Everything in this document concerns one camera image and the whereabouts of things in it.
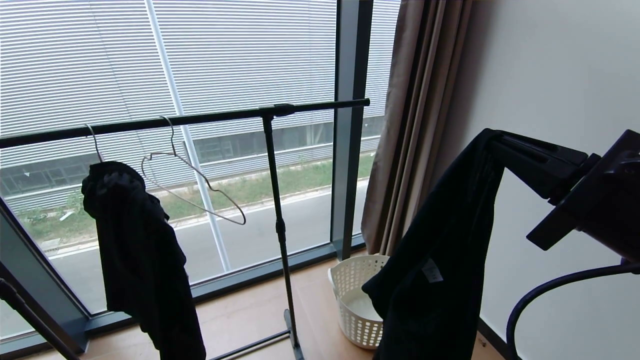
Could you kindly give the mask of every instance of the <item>corrugated metal facade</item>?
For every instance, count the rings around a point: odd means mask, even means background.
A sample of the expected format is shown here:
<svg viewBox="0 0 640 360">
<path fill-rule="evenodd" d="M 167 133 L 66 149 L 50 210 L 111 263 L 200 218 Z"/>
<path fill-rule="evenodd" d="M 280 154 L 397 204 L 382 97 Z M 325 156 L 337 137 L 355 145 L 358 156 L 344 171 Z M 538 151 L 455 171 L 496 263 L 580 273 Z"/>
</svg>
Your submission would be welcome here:
<svg viewBox="0 0 640 360">
<path fill-rule="evenodd" d="M 154 1 L 186 113 L 278 102 L 333 99 L 335 1 Z M 382 115 L 397 0 L 374 3 L 365 116 Z M 173 115 L 172 100 L 143 0 L 0 3 L 0 133 L 3 136 L 85 123 Z M 328 122 L 332 111 L 302 113 L 275 127 Z M 257 119 L 192 126 L 193 137 L 260 131 Z M 150 151 L 167 151 L 168 129 L 99 136 L 107 160 L 139 168 Z M 377 139 L 363 141 L 373 150 Z M 0 165 L 93 153 L 91 139 L 6 149 Z M 282 151 L 278 164 L 330 158 L 331 145 Z M 249 156 L 203 165 L 221 177 L 266 168 Z M 172 160 L 154 163 L 163 184 L 193 179 Z M 77 186 L 8 197 L 14 209 L 64 204 Z"/>
</svg>

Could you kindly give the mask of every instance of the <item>curtain fold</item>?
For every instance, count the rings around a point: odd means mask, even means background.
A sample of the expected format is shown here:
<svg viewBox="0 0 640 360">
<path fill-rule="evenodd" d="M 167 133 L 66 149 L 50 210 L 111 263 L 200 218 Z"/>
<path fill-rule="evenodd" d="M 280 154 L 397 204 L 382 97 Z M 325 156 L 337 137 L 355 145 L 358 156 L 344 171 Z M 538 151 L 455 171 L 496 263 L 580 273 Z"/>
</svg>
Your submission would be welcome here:
<svg viewBox="0 0 640 360">
<path fill-rule="evenodd" d="M 393 254 L 429 192 L 471 6 L 471 0 L 400 4 L 385 127 L 362 217 L 370 254 Z"/>
</svg>

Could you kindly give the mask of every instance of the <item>asphalt street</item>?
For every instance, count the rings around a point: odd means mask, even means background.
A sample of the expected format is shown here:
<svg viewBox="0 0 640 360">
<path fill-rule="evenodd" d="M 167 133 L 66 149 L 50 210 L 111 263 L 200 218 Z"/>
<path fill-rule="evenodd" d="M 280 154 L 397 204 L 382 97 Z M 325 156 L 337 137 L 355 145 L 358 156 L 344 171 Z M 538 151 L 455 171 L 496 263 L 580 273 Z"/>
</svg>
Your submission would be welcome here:
<svg viewBox="0 0 640 360">
<path fill-rule="evenodd" d="M 354 233 L 360 232 L 366 186 L 358 187 L 354 216 Z M 282 205 L 286 223 L 287 250 L 296 252 L 329 241 L 331 196 L 316 194 L 306 199 L 285 201 Z M 244 226 L 219 220 L 218 224 L 233 269 L 260 263 L 279 256 L 273 207 L 246 212 Z M 208 222 L 176 228 L 182 251 L 187 256 L 186 270 L 191 282 L 222 274 L 223 269 Z M 72 290 L 92 312 L 106 308 L 99 250 L 71 252 L 50 259 Z M 28 330 L 19 315 L 0 303 L 2 324 L 0 337 Z"/>
</svg>

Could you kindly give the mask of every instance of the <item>basket handle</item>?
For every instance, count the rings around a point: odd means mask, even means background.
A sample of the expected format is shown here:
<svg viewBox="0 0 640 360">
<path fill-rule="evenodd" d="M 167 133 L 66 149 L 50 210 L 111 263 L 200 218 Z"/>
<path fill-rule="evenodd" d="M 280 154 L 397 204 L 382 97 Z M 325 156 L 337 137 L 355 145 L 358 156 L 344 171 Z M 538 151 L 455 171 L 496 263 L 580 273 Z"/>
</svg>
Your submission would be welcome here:
<svg viewBox="0 0 640 360">
<path fill-rule="evenodd" d="M 326 274 L 329 277 L 329 283 L 331 284 L 331 287 L 333 289 L 333 296 L 335 297 L 335 299 L 338 299 L 338 289 L 335 288 L 335 284 L 333 283 L 333 277 L 331 276 L 331 269 L 326 269 Z"/>
</svg>

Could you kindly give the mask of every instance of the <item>wooden floor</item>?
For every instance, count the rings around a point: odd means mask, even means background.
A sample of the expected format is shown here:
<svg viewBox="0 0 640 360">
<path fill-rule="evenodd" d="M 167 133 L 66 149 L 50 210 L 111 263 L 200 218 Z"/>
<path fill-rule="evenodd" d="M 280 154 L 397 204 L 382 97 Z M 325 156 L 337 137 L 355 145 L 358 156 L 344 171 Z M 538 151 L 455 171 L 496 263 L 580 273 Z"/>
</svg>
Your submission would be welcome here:
<svg viewBox="0 0 640 360">
<path fill-rule="evenodd" d="M 336 260 L 293 274 L 294 306 L 300 343 L 306 360 L 371 359 L 373 352 L 347 340 L 338 325 L 337 305 L 327 280 L 327 269 Z M 283 310 L 287 298 L 282 278 L 200 304 L 198 317 L 209 358 L 285 330 Z M 89 342 L 81 356 L 89 360 L 156 360 L 157 350 L 138 326 L 103 335 Z M 30 360 L 63 359 L 55 352 Z M 291 359 L 289 340 L 247 354 L 239 359 Z M 503 360 L 481 335 L 476 338 L 473 360 Z"/>
</svg>

